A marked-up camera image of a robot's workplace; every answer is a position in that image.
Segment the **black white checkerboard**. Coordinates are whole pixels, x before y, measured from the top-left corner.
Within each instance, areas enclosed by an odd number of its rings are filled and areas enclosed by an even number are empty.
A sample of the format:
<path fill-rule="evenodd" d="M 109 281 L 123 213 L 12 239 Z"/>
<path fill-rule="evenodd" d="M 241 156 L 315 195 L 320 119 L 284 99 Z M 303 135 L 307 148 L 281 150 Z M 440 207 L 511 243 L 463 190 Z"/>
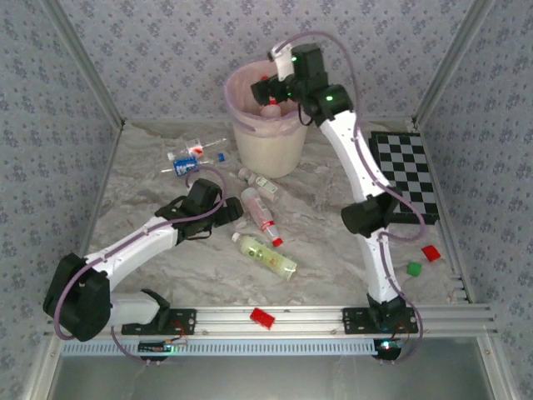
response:
<path fill-rule="evenodd" d="M 369 148 L 385 178 L 412 204 L 407 207 L 404 203 L 399 203 L 391 221 L 417 224 L 417 216 L 421 215 L 425 224 L 435 224 L 440 217 L 421 135 L 408 132 L 372 132 Z"/>

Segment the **grey metal panel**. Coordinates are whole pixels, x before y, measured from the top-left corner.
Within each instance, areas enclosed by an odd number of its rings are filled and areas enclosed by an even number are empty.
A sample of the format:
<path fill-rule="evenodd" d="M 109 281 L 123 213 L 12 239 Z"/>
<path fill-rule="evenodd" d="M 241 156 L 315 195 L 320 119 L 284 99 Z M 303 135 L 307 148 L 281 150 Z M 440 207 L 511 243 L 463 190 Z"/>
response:
<path fill-rule="evenodd" d="M 495 400 L 477 343 L 426 339 L 406 362 L 369 356 L 64 356 L 46 400 Z"/>

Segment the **bottle green white label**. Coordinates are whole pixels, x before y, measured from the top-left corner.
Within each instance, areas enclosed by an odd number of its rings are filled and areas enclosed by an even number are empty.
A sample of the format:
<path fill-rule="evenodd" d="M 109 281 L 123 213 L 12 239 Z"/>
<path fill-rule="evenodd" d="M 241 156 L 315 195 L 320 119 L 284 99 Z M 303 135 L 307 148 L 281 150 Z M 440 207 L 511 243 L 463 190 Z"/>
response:
<path fill-rule="evenodd" d="M 279 197 L 279 187 L 269 179 L 259 176 L 255 179 L 258 193 L 271 202 L 275 202 Z"/>

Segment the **round black controller board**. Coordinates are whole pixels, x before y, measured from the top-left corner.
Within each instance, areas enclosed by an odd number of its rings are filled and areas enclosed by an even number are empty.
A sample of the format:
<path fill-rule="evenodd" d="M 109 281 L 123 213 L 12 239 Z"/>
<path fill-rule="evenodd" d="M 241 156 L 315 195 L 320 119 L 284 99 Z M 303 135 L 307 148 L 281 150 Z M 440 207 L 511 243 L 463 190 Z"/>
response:
<path fill-rule="evenodd" d="M 373 357 L 379 361 L 395 362 L 400 357 L 403 346 L 400 339 L 375 339 L 376 354 Z"/>

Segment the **long red block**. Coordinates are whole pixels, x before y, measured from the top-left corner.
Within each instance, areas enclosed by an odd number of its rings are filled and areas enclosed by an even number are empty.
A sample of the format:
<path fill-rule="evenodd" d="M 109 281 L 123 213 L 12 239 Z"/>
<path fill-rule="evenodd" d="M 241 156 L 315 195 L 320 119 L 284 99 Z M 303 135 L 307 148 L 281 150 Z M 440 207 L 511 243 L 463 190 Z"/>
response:
<path fill-rule="evenodd" d="M 252 310 L 249 318 L 251 321 L 267 330 L 270 330 L 276 321 L 274 316 L 259 307 L 255 307 Z"/>

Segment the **long black controller board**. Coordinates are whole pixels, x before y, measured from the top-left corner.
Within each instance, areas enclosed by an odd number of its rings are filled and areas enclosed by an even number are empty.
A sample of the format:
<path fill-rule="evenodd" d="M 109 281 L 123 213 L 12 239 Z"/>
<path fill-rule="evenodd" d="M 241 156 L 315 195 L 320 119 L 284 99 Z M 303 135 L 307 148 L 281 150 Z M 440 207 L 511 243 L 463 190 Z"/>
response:
<path fill-rule="evenodd" d="M 187 345 L 185 339 L 167 339 L 163 341 L 141 341 L 137 345 L 139 353 L 174 353 Z"/>

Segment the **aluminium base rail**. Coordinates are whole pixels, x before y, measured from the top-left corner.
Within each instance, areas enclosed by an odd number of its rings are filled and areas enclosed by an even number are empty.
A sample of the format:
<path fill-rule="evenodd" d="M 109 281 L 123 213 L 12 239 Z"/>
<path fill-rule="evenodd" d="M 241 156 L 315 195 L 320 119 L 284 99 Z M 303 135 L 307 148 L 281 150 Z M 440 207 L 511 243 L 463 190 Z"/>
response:
<path fill-rule="evenodd" d="M 115 328 L 121 334 L 123 325 L 147 324 L 159 311 L 173 308 L 153 299 L 118 302 L 111 307 L 94 308 L 73 314 L 61 322 L 62 335 L 67 340 L 86 342 L 108 334 Z M 275 317 L 270 330 L 250 320 L 254 307 L 197 307 L 195 332 L 192 336 L 209 338 L 328 338 L 360 336 L 363 338 L 425 338 L 477 337 L 495 335 L 498 330 L 485 304 L 419 305 L 414 310 L 419 332 L 414 334 L 345 334 L 341 306 L 297 306 L 261 308 Z"/>

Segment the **pink plastic bin liner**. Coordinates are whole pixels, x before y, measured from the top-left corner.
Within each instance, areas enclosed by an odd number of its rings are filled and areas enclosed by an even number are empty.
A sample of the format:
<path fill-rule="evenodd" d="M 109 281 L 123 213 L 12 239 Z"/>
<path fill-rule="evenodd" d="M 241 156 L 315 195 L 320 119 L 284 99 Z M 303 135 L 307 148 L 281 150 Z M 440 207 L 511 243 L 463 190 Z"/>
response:
<path fill-rule="evenodd" d="M 298 128 L 303 128 L 297 104 L 292 100 L 278 102 L 282 111 L 281 117 L 267 119 L 260 116 L 262 106 L 253 97 L 251 85 L 260 81 L 263 75 L 271 77 L 275 74 L 276 67 L 273 62 L 255 61 L 238 68 L 225 83 L 227 111 L 235 127 L 253 137 L 289 136 Z"/>

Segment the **yellow-green bottle white cap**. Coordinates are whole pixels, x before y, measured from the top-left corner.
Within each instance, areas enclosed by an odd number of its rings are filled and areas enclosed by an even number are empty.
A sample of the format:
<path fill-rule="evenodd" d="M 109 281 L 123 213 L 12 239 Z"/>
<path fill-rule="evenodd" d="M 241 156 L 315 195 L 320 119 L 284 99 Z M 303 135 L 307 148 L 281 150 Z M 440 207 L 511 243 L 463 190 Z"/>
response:
<path fill-rule="evenodd" d="M 297 263 L 259 238 L 235 232 L 232 234 L 232 241 L 242 255 L 270 269 L 280 278 L 290 281 L 295 274 Z"/>

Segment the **aluminium frame post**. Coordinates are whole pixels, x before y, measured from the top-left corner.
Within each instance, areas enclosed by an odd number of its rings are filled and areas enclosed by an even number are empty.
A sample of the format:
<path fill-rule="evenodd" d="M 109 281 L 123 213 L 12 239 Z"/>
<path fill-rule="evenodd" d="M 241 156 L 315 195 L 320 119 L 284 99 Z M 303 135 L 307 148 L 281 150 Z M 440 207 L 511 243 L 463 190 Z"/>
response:
<path fill-rule="evenodd" d="M 107 118 L 115 128 L 121 130 L 123 119 L 120 112 L 61 3 L 59 0 L 39 0 L 39 2 L 51 19 L 53 26 L 57 30 L 57 34 L 63 40 Z"/>
<path fill-rule="evenodd" d="M 415 130 L 423 127 L 431 116 L 495 2 L 496 0 L 472 0 L 412 117 Z"/>

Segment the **marble pattern table cover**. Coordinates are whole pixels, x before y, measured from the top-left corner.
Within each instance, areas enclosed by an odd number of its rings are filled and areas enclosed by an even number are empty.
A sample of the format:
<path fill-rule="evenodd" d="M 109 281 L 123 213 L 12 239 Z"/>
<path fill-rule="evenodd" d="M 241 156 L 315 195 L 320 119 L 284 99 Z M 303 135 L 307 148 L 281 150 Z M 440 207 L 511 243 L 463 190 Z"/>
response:
<path fill-rule="evenodd" d="M 231 124 L 130 123 L 119 139 L 89 242 L 92 251 L 132 233 L 186 192 L 167 155 L 179 153 L 192 139 L 225 154 L 219 168 L 232 194 L 241 193 L 245 185 L 237 178 L 241 163 Z M 128 275 L 118 291 L 149 288 L 178 307 L 365 304 L 366 269 L 340 214 L 351 201 L 350 185 L 319 130 L 309 130 L 299 165 L 278 185 L 281 196 L 269 208 L 284 241 L 280 252 L 297 265 L 290 280 L 241 254 L 231 240 L 235 226 L 228 224 L 207 239 L 185 242 L 151 259 Z"/>

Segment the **crushed bottle blue label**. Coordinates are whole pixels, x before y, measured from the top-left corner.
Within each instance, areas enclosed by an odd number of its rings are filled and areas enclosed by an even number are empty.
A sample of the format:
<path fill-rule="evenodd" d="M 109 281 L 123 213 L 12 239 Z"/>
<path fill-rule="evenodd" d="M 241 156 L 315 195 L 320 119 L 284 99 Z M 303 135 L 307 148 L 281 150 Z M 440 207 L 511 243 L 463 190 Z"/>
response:
<path fill-rule="evenodd" d="M 172 167 L 163 169 L 162 173 L 174 172 L 178 177 L 184 176 L 190 171 L 197 170 L 201 165 L 214 165 L 227 161 L 227 155 L 223 152 L 217 153 L 214 158 L 196 158 L 193 156 L 178 158 L 170 152 L 167 154 L 167 158 L 172 163 Z"/>

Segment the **pink bottle red cap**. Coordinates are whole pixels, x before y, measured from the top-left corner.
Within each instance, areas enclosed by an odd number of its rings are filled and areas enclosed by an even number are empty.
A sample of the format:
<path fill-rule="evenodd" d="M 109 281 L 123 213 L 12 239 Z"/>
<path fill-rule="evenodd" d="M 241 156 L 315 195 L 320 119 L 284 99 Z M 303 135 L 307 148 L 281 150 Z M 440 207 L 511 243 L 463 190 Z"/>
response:
<path fill-rule="evenodd" d="M 248 187 L 241 193 L 242 204 L 248 209 L 253 221 L 268 238 L 271 244 L 277 248 L 283 244 L 283 240 L 277 230 L 271 211 L 262 201 L 258 191 Z"/>

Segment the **cream plastic waste bin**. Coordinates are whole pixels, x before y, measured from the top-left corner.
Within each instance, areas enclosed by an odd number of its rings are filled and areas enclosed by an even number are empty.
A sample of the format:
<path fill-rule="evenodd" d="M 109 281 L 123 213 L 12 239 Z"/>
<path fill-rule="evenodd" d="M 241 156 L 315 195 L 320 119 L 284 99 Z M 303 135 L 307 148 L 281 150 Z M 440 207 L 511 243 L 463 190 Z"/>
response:
<path fill-rule="evenodd" d="M 306 117 L 303 112 L 298 111 L 298 114 L 300 121 Z M 289 136 L 278 137 L 253 137 L 235 127 L 233 121 L 232 126 L 241 162 L 251 171 L 266 178 L 281 178 L 291 173 L 300 162 L 306 126 Z"/>

